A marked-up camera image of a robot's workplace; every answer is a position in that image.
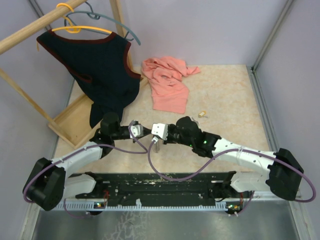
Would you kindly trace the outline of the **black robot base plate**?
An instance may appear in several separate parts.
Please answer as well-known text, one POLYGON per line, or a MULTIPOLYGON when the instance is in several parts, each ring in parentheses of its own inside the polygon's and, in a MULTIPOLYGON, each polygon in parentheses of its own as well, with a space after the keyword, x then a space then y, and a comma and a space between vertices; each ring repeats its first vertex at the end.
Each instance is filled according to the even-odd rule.
POLYGON ((251 196, 238 193, 231 186, 234 172, 199 173, 186 181, 161 178, 155 173, 97 173, 97 185, 90 193, 76 199, 106 199, 110 207, 134 206, 140 200, 144 207, 215 206, 216 202, 251 196))

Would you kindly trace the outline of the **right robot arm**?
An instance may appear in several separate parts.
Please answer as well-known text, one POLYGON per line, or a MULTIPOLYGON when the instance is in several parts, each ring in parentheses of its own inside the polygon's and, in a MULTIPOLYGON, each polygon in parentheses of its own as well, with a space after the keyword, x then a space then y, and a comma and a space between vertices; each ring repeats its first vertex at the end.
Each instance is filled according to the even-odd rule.
POLYGON ((229 198, 246 191, 270 191, 287 201, 296 199, 304 170, 287 149, 261 151, 235 144, 202 131, 188 116, 168 125, 165 143, 185 145, 200 157, 250 169, 250 172, 234 173, 223 185, 223 192, 229 198))

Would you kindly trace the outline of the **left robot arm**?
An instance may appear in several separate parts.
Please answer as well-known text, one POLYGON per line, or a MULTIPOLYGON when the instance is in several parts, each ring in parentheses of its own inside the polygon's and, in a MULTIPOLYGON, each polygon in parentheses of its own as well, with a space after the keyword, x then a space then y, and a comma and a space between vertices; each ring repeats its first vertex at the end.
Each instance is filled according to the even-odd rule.
POLYGON ((151 134, 151 130, 133 120, 121 126, 115 113, 106 114, 94 136, 80 147, 60 158, 36 161, 22 190, 26 202, 45 211, 54 209, 62 200, 88 194, 97 199, 103 195, 103 179, 96 173, 74 174, 82 167, 102 159, 115 149, 117 140, 133 140, 151 134))

